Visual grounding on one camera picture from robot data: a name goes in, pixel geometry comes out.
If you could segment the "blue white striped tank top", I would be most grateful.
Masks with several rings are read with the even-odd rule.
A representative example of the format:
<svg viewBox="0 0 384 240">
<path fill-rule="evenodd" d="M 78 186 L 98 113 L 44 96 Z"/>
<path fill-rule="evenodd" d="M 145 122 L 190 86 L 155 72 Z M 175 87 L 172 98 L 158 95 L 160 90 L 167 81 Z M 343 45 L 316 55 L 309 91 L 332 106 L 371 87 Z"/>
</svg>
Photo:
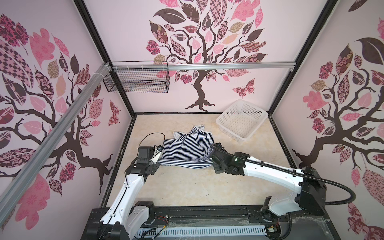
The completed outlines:
<svg viewBox="0 0 384 240">
<path fill-rule="evenodd" d="M 159 159 L 161 165 L 189 169 L 205 169 L 213 165 L 210 154 L 214 136 L 204 125 L 194 126 L 188 133 L 174 132 L 173 135 L 164 142 Z"/>
</svg>

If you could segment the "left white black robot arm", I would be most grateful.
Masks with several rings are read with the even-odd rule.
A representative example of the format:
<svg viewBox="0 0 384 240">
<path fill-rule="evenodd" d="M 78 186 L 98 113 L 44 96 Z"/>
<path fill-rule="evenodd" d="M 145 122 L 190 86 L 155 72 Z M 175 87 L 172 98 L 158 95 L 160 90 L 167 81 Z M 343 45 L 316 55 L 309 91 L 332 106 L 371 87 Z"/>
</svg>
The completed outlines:
<svg viewBox="0 0 384 240">
<path fill-rule="evenodd" d="M 135 202 L 147 177 L 160 164 L 155 159 L 136 158 L 125 171 L 125 181 L 112 205 L 100 220 L 89 220 L 83 240 L 132 240 L 144 223 L 155 220 L 153 202 Z"/>
</svg>

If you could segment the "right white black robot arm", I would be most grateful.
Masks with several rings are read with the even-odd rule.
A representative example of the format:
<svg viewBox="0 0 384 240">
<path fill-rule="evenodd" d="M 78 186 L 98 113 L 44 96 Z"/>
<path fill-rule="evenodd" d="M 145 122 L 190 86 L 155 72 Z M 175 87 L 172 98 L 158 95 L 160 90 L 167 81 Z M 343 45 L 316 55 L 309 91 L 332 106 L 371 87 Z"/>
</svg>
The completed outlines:
<svg viewBox="0 0 384 240">
<path fill-rule="evenodd" d="M 242 152 L 230 154 L 220 143 L 212 144 L 211 148 L 210 159 L 216 174 L 260 178 L 291 191 L 282 197 L 266 197 L 260 209 L 265 222 L 276 222 L 280 216 L 298 211 L 314 216 L 325 214 L 327 187 L 315 169 L 284 168 Z"/>
</svg>

